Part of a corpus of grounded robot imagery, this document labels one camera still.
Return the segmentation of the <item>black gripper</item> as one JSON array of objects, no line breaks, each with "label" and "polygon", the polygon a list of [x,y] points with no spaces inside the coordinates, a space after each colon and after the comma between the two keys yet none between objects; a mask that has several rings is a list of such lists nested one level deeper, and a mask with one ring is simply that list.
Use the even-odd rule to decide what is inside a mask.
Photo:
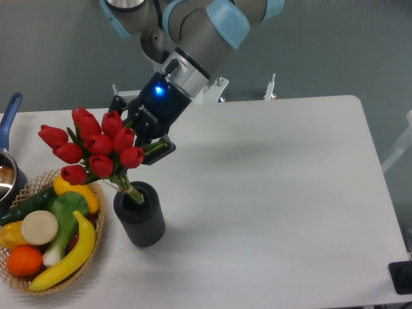
[{"label": "black gripper", "polygon": [[132,123],[135,145],[144,151],[142,163],[153,165],[176,150],[167,133],[190,103],[190,97],[170,81],[168,74],[157,72],[137,98],[128,101],[115,95],[108,111],[116,111],[126,123]]}]

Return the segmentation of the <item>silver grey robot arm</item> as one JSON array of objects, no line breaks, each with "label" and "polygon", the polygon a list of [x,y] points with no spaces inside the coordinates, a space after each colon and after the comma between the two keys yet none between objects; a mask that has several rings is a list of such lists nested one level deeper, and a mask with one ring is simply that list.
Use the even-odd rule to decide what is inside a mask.
[{"label": "silver grey robot arm", "polygon": [[136,98],[115,95],[111,109],[127,113],[151,165],[175,150],[168,132],[184,109],[237,50],[253,24],[280,14],[282,1],[101,1],[122,37],[152,38],[147,56],[158,69]]}]

